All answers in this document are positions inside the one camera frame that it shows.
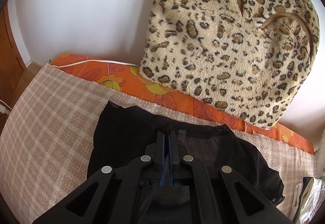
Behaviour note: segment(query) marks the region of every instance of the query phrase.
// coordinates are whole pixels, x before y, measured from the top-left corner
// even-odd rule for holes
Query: silver rivet
[[[226,174],[230,174],[232,171],[230,166],[223,166],[221,170]]]
[[[112,167],[110,167],[110,166],[104,166],[102,168],[102,173],[109,174],[112,170],[113,170]]]
[[[141,156],[142,162],[149,162],[151,160],[151,157],[149,155]]]
[[[194,160],[194,158],[191,155],[186,155],[186,156],[183,157],[183,160],[185,162],[192,162]]]

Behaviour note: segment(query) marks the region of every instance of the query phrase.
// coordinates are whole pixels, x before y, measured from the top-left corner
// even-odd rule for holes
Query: folded clothes
[[[211,127],[178,122],[151,114],[138,106],[122,108],[110,101],[101,113],[94,133],[94,149],[87,177],[103,166],[122,167],[142,156],[147,145],[156,142],[158,130],[165,134],[175,131],[188,153],[208,166],[231,166],[274,205],[283,201],[284,186],[279,173],[269,168],[254,145],[237,138],[226,125]],[[147,216],[159,210],[161,213],[169,212],[172,205],[178,205],[180,212],[183,212],[177,214],[178,223],[188,223],[184,222],[189,211],[185,209],[185,204],[190,206],[186,188],[162,186],[148,191],[146,195],[140,194],[140,208],[143,209],[140,215],[145,213],[152,199],[155,201],[143,219],[145,222],[141,223],[151,223],[152,219],[147,219]]]
[[[324,201],[325,182],[304,177],[295,188],[289,219],[295,224],[308,224]]]

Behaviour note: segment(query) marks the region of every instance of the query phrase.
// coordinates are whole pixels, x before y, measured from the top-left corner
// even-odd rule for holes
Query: plaid blanket
[[[24,91],[0,137],[0,192],[21,224],[32,223],[86,179],[99,115],[110,100],[172,119],[218,125],[46,65]],[[317,156],[263,135],[234,131],[280,172],[289,215],[295,185],[316,174]]]

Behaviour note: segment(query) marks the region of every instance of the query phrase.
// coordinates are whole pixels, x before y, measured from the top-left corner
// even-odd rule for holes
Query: orange floral mattress
[[[89,59],[97,58],[64,53],[55,59],[52,65],[65,66]],[[113,88],[142,100],[154,102],[169,109],[190,114],[201,119],[226,124],[231,129],[245,131],[250,134],[263,134],[310,154],[315,154],[314,146],[310,141],[281,124],[277,123],[270,130],[263,130],[252,126],[241,119],[217,110],[195,98],[142,78],[138,73],[138,67],[105,62],[86,62],[72,67],[60,68],[60,70],[88,81],[97,82],[103,86]]]

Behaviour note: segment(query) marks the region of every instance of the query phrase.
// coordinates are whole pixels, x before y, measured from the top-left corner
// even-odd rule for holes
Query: leopard print fabric
[[[295,17],[262,28],[280,13]],[[319,35],[311,0],[154,0],[139,73],[268,129],[307,78]]]

